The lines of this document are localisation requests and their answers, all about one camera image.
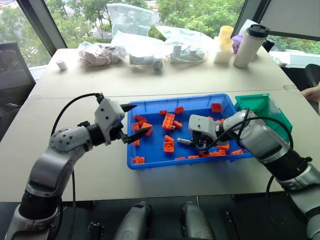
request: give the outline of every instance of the floor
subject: floor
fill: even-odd
[[[197,202],[196,196],[96,201],[93,210],[77,208],[73,240],[89,240],[90,222],[105,226],[104,240],[112,240],[123,217],[136,203],[145,201],[152,206],[151,226],[146,239],[181,238],[180,206],[187,201]],[[199,206],[205,212],[217,240],[303,240],[306,225],[294,216],[284,192],[270,196],[272,225],[267,211],[265,194],[199,196]],[[17,203],[0,202],[0,239],[8,229]],[[233,217],[226,220],[226,212]],[[65,240],[71,224],[72,209],[66,207],[58,239]]]

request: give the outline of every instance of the beige table surface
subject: beige table surface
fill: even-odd
[[[60,72],[57,60],[64,60],[68,69]],[[164,62],[163,71],[157,74],[125,63],[85,68],[77,49],[59,49],[30,97],[75,98],[88,92],[103,92],[109,97],[203,94],[280,90],[294,85],[263,47],[246,69],[233,66],[232,61],[230,65],[218,65],[209,57],[194,66]]]
[[[293,125],[294,149],[301,156],[311,156],[314,159],[313,164],[320,169],[320,118],[298,90],[291,87],[287,90],[225,93],[233,103],[238,95],[270,93]],[[182,96],[186,94],[125,96],[111,99],[124,104],[137,100]],[[53,123],[60,110],[70,100],[71,98],[30,98],[21,108],[0,143],[0,201],[21,200],[29,172],[48,146]],[[97,102],[94,98],[81,99],[65,112],[57,129],[75,127],[85,120],[93,123],[96,108]],[[127,118],[123,120],[123,124],[126,131]],[[232,163],[218,161],[192,166],[131,170],[127,167],[126,150],[127,147],[118,140],[108,147],[95,147],[77,162],[74,170],[78,201],[260,193],[266,190],[270,177],[264,166],[253,158],[240,159]],[[63,194],[64,201],[72,199],[71,190],[70,181]],[[281,187],[275,182],[271,190],[279,191]]]

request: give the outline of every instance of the clear plastic bag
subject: clear plastic bag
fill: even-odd
[[[117,31],[148,36],[154,14],[152,10],[123,3],[110,3],[107,8],[112,23],[112,37]]]
[[[85,66],[107,66],[119,62],[119,58],[113,54],[116,47],[110,43],[94,43],[84,41],[79,47],[80,60]]]
[[[208,57],[213,39],[202,32],[171,26],[156,26],[166,38],[164,56],[172,64],[198,64]]]
[[[160,71],[163,67],[164,41],[136,34],[118,31],[111,44],[117,46],[113,55],[138,67],[153,68]]]

